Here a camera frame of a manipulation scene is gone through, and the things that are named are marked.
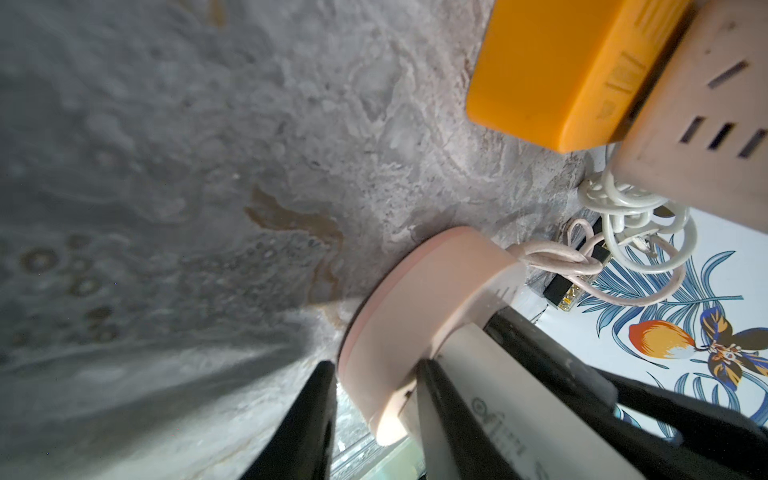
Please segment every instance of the blue leaf pattern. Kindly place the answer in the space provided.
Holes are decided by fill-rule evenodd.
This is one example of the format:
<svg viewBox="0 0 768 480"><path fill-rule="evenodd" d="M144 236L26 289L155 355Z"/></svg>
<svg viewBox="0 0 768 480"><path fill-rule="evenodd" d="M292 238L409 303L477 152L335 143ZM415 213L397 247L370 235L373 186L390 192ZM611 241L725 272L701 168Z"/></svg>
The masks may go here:
<svg viewBox="0 0 768 480"><path fill-rule="evenodd" d="M744 372L743 377L754 382L755 385L759 386L765 392L763 403L761 403L757 411L750 416L750 419L752 419L757 425L762 425L766 422L766 420L768 420L768 385L766 385L766 383L760 378L748 372Z"/></svg>
<svg viewBox="0 0 768 480"><path fill-rule="evenodd" d="M698 376L694 379L694 396L702 402L707 401L707 397L704 396L704 388L701 386L701 377Z"/></svg>
<svg viewBox="0 0 768 480"><path fill-rule="evenodd" d="M674 237L672 237L669 241L674 245L674 240ZM666 252L659 246L655 246L656 255L646 255L645 261L640 259L638 253L634 249L627 247L625 250L627 256L638 263L654 265L667 261L668 259ZM723 303L725 301L743 299L742 296L717 296L710 285L710 278L716 267L728 260L734 253L735 251L730 250L713 255L704 263L700 272L697 272L693 258L688 259L685 263L686 278L680 289L670 299L655 305L647 307L622 307L603 302L593 296L585 296L578 305L583 307L582 311L585 313L600 312L598 321L596 322L598 336L600 336L604 329L610 327L611 337L614 342L627 354L645 362L652 363L659 368L668 369L667 366L652 362L646 356L641 356L636 353L634 349L624 343L619 334L630 322L642 323L649 320L664 320L679 326L685 333L694 339L696 345L706 343L707 338L701 333L701 325L698 321L700 313L713 308L725 312L725 309L723 308ZM624 268L616 261L611 261L594 281L594 285L611 295L623 298L640 298L656 293L669 282L670 278L670 273L643 275ZM690 361L696 364L701 364L702 367L705 368L705 371L707 371L707 367L705 366L707 361L705 359L696 358L690 359ZM694 377L693 381L689 383L687 380L690 378L691 373L693 373ZM660 388L663 388L656 377L650 372L648 375L654 379ZM754 383L765 392L762 404L750 416L754 422L758 425L762 425L768 422L768 383L764 382L759 376L753 375L746 370L743 371L743 378ZM711 388L709 398L707 398L707 394L704 393L705 382L707 383L707 388ZM690 387L690 391L687 393L686 390L688 386ZM726 387L721 388L721 386L723 386L723 384L720 380L709 375L709 372L687 372L677 379L673 388L677 393L692 395L696 399L711 402L714 405L720 404L722 390L728 398L728 408L740 412L741 405L736 393L732 389ZM626 422L633 424L637 423L631 415L628 415L625 411L620 409L617 411L617 417ZM661 434L666 439L672 439L676 435L674 429L669 425L663 422L657 423Z"/></svg>

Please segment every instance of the orange plastic case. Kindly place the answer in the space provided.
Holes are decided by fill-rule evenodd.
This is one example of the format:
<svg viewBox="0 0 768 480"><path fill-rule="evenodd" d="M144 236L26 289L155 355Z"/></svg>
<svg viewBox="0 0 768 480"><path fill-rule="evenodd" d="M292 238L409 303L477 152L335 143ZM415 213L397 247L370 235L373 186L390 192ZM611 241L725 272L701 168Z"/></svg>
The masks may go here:
<svg viewBox="0 0 768 480"><path fill-rule="evenodd" d="M689 0L498 0L467 115L561 153L618 141L691 8Z"/></svg>

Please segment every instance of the brown stain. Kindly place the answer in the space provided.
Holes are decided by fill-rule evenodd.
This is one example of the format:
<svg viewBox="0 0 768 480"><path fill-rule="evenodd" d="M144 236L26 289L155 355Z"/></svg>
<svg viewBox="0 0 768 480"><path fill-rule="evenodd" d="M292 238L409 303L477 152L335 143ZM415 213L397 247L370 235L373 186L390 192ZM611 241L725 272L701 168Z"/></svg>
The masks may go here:
<svg viewBox="0 0 768 480"><path fill-rule="evenodd" d="M283 208L275 197L266 194L255 187L251 193L253 207L245 207L246 215L259 227L273 231L298 230L307 232L317 240L330 246L330 250L315 266L308 301L312 304L325 303L341 298L339 278L333 273L333 267L341 254L344 245L344 235L338 224L320 214L302 214ZM323 285L330 285L330 294L321 290ZM338 329L345 326L333 306L321 306L329 323Z"/></svg>
<svg viewBox="0 0 768 480"><path fill-rule="evenodd" d="M19 263L29 273L43 273L58 265L58 255L53 249L36 247L24 253Z"/></svg>
<svg viewBox="0 0 768 480"><path fill-rule="evenodd" d="M96 330L101 327L101 324L109 318L110 315L112 315L112 307L111 306L99 306L97 308L94 308L90 311L88 311L85 314L85 319L88 320L88 329L89 330Z"/></svg>
<svg viewBox="0 0 768 480"><path fill-rule="evenodd" d="M208 23L216 28L223 28L227 24L227 11L221 0L210 0L208 2L208 13L206 15Z"/></svg>

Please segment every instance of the socket hole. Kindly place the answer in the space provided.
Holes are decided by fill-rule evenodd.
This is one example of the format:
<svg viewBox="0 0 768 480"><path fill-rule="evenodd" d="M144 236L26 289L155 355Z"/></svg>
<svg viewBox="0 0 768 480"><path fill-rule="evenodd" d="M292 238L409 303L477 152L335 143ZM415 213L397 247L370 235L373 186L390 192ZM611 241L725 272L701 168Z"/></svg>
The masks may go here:
<svg viewBox="0 0 768 480"><path fill-rule="evenodd" d="M719 132L717 132L717 135L715 136L714 140L712 140L712 143L710 144L709 148L710 150L717 150L717 148L720 146L720 144L723 143L725 140L725 137L728 136L730 131L733 130L733 124L725 124L720 129Z"/></svg>
<svg viewBox="0 0 768 480"><path fill-rule="evenodd" d="M739 152L739 157L741 158L749 158L752 152L754 152L757 147L760 145L760 143L763 141L763 139L766 137L766 134L768 134L768 131L760 128L755 134L750 138L750 141L744 145L744 148Z"/></svg>
<svg viewBox="0 0 768 480"><path fill-rule="evenodd" d="M690 139L694 137L694 135L696 134L696 130L699 129L702 123L704 123L704 117L694 118L694 120L690 122L690 125L688 125L688 129L685 130L683 137L680 139L680 143L682 144L689 143Z"/></svg>
<svg viewBox="0 0 768 480"><path fill-rule="evenodd" d="M713 78L710 83L707 84L707 87L709 88L717 88L721 86L723 83L725 83L727 80L729 80L731 77L733 77L735 74L742 71L744 68L749 67L750 64L748 64L746 61L742 60L739 63L735 64L733 67L725 70L723 73L717 75L715 78Z"/></svg>

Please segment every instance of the pink round object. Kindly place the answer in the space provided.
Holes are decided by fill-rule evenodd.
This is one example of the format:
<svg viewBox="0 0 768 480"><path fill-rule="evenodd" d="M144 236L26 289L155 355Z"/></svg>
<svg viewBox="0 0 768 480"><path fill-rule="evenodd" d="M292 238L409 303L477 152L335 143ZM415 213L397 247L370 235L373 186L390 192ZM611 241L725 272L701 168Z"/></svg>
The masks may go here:
<svg viewBox="0 0 768 480"><path fill-rule="evenodd" d="M525 266L471 227L435 235L379 284L339 354L339 379L381 445L406 435L398 414L414 367L467 323L485 326L525 283Z"/></svg>

